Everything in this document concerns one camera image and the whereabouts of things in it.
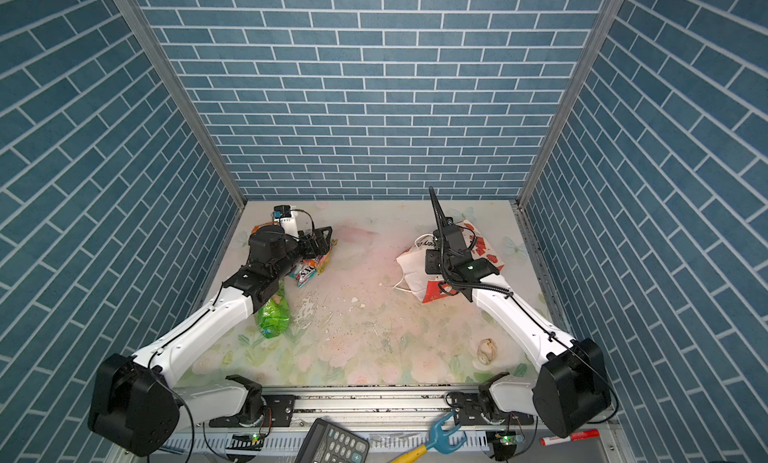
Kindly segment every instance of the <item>trash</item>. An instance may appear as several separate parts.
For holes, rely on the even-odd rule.
[[[486,338],[478,346],[478,360],[483,365],[490,365],[494,358],[496,358],[496,342]]]
[[[326,266],[328,266],[328,263],[331,261],[333,247],[336,246],[338,241],[339,240],[337,239],[332,239],[331,249],[328,253],[317,259],[304,259],[296,265],[296,268],[291,273],[288,273],[288,276],[296,281],[296,285],[298,285],[299,288],[310,281],[313,276],[319,275],[325,271]]]
[[[283,282],[284,280],[280,281],[280,288],[270,301],[256,312],[256,322],[265,338],[274,338],[283,334],[290,324],[290,309]]]
[[[496,268],[504,268],[504,262],[499,258],[491,245],[481,235],[480,230],[469,220],[458,223],[462,230],[462,236],[468,247],[472,246],[472,258],[488,258]],[[416,238],[413,245],[396,258],[402,269],[402,278],[393,288],[414,295],[422,303],[429,303],[436,299],[456,295],[458,292],[442,280],[440,275],[427,275],[424,270],[426,251],[435,248],[435,241],[431,233],[425,233]],[[405,280],[408,288],[402,288],[400,284]]]

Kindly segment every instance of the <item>snack bag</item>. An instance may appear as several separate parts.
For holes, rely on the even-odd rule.
[[[256,322],[265,338],[281,335],[290,324],[290,309],[284,281],[283,279],[280,281],[280,289],[270,298],[270,301],[256,312]]]
[[[310,281],[313,276],[319,275],[325,270],[326,266],[328,266],[328,263],[331,261],[331,253],[333,247],[336,246],[337,241],[337,239],[331,240],[331,248],[325,255],[322,255],[320,258],[303,259],[296,265],[296,268],[294,268],[291,273],[288,273],[288,276],[296,280],[296,285],[298,285],[299,288]]]

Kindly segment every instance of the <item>debris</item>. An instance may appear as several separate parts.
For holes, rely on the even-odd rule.
[[[489,365],[496,357],[496,342],[492,338],[486,338],[480,342],[478,347],[478,360],[483,365]]]

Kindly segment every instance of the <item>green plastic bag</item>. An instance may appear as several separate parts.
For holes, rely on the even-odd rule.
[[[277,290],[277,293],[256,312],[256,321],[259,323],[261,334],[265,338],[282,335],[290,324],[290,310],[288,309],[286,288],[283,281],[280,281],[280,289]]]

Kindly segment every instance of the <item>black motor housing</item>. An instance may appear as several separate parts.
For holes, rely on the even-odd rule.
[[[533,388],[533,406],[547,428],[565,438],[610,405],[603,352],[591,339],[574,341],[565,350],[542,365]]]
[[[114,353],[96,371],[88,428],[137,456],[157,450],[174,432],[179,406],[162,375]]]

